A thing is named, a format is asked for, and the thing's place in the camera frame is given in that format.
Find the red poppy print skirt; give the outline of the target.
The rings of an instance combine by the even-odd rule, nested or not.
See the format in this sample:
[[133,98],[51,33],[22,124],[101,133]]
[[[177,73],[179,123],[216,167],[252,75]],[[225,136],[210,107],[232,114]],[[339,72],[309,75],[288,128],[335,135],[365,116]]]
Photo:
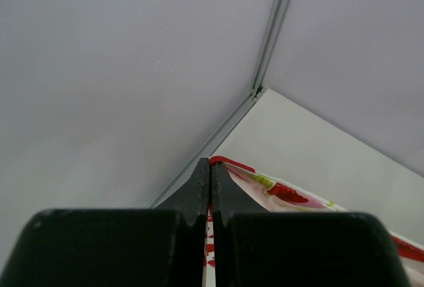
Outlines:
[[[345,212],[346,209],[283,179],[263,174],[224,156],[209,157],[211,165],[221,163],[231,180],[250,198],[270,212]],[[390,235],[412,286],[423,285],[423,246],[397,233]]]

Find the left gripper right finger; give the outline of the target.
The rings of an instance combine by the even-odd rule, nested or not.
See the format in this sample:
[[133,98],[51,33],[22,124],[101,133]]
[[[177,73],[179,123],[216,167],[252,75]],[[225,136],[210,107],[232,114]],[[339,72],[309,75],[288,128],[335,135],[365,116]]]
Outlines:
[[218,286],[409,286],[386,228],[357,212],[272,213],[211,167]]

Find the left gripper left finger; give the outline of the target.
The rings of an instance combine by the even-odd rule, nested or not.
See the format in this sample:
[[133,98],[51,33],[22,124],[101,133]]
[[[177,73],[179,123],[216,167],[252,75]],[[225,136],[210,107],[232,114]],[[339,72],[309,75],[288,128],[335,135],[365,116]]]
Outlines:
[[2,286],[201,286],[210,165],[154,209],[46,209],[24,226]]

